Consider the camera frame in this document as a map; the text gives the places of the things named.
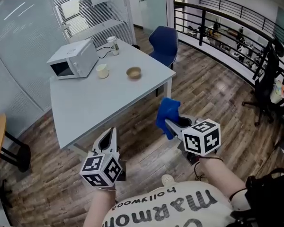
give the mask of bag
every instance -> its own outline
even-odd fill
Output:
[[[277,168],[270,174],[256,179],[248,177],[245,197],[251,207],[247,211],[234,211],[237,221],[233,226],[249,226],[257,222],[259,227],[284,227],[284,169]]]

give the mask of wooden table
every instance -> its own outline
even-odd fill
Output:
[[[15,142],[20,146],[18,153],[16,155],[2,147],[4,136],[8,137],[10,140],[12,140],[13,142]],[[6,155],[14,158],[14,160],[2,154],[1,151]],[[5,114],[0,115],[0,158],[2,160],[11,163],[12,165],[17,166],[21,172],[25,172],[29,168],[30,158],[31,158],[29,146],[22,143],[21,141],[19,141],[18,139],[16,139],[6,131]]]
[[[100,59],[84,79],[51,81],[53,119],[60,148],[69,147],[86,157],[88,152],[75,144],[158,87],[164,85],[164,94],[171,97],[171,83],[175,72],[133,46],[117,40],[120,54],[110,52]],[[98,51],[103,57],[109,49]],[[107,64],[109,76],[100,79],[95,68]],[[142,70],[139,80],[130,80],[130,67]]]

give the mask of wooden floor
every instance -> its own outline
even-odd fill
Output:
[[[149,53],[147,35],[137,29],[136,37],[142,51]],[[245,81],[182,43],[174,71],[177,75],[173,79],[172,98],[181,102],[180,112],[221,124],[222,147],[218,154],[239,177],[246,180],[251,174],[261,176],[274,167],[284,167],[284,155],[279,149],[268,159],[282,127],[278,122],[268,124],[264,117],[260,127],[255,128],[257,110],[241,106],[242,101],[252,99],[252,88]],[[151,93],[80,141],[89,147],[103,130],[118,127],[121,157],[127,160],[127,181],[117,183],[118,201],[161,186],[163,174],[171,174],[179,182],[195,179],[193,166],[177,150],[179,141],[168,141],[155,124],[161,99],[162,90],[157,98]],[[12,224],[82,226],[93,189],[86,187],[79,175],[80,158],[69,150],[60,150],[52,112],[21,138],[31,147],[32,173],[17,181],[18,170],[0,161],[0,179],[7,179],[7,187],[13,191],[9,196],[13,208],[8,210]]]

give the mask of white table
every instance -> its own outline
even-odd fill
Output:
[[[232,56],[234,56],[236,58],[239,58],[239,56],[240,56],[240,54],[236,54],[235,52],[232,52],[231,54],[232,54]]]
[[[87,151],[76,141],[92,132],[112,117],[124,111],[158,87],[164,85],[164,94],[171,97],[171,82],[175,72],[131,45],[117,40],[120,54],[110,52],[99,59],[87,78],[51,81],[53,119],[60,148],[69,147],[86,157]],[[103,57],[109,49],[98,51]],[[100,79],[97,65],[107,63],[109,76]],[[139,80],[130,80],[126,71],[138,66]]]

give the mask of bottle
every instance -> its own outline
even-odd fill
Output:
[[[109,37],[107,39],[107,42],[109,44],[109,47],[111,48],[113,55],[119,54],[119,46],[117,44],[117,38],[115,36]]]

